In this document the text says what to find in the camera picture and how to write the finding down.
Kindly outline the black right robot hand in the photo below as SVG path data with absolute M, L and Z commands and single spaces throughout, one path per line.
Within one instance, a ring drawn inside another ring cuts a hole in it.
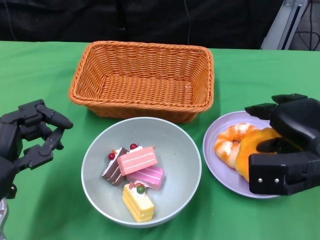
M 245 108 L 268 120 L 277 136 L 261 140 L 248 157 L 253 194 L 289 196 L 320 185 L 320 102 L 301 94 L 272 96 Z

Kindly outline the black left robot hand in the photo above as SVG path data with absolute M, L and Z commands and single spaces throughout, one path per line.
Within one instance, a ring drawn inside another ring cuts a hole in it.
M 53 160 L 64 148 L 61 138 L 73 123 L 39 99 L 20 105 L 0 118 L 0 197 L 13 199 L 16 175 Z

